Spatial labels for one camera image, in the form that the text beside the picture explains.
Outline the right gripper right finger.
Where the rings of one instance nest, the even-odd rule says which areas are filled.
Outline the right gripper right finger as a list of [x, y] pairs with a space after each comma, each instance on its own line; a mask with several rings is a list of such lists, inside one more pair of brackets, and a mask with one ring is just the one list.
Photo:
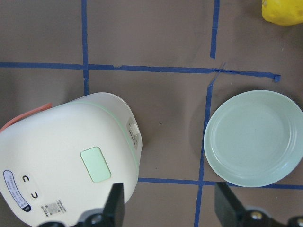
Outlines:
[[246, 212], [225, 182], [215, 184], [214, 210], [222, 227], [239, 227]]

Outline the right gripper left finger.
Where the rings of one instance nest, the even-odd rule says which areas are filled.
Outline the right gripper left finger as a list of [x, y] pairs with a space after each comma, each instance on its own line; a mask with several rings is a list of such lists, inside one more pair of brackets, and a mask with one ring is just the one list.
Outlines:
[[124, 185], [115, 183], [102, 213], [102, 227], [121, 227], [125, 214]]

